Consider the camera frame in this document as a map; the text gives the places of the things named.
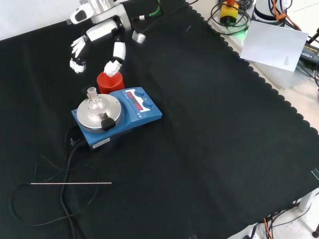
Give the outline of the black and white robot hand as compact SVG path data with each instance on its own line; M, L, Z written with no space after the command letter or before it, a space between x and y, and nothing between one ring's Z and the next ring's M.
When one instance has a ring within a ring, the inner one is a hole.
M109 77L116 75L126 57L125 33L131 30L131 22L123 4L113 0L82 0L71 14L72 24L91 20L93 26L71 44L70 68L75 73L86 69L85 56L93 43L112 38L113 56L104 67Z

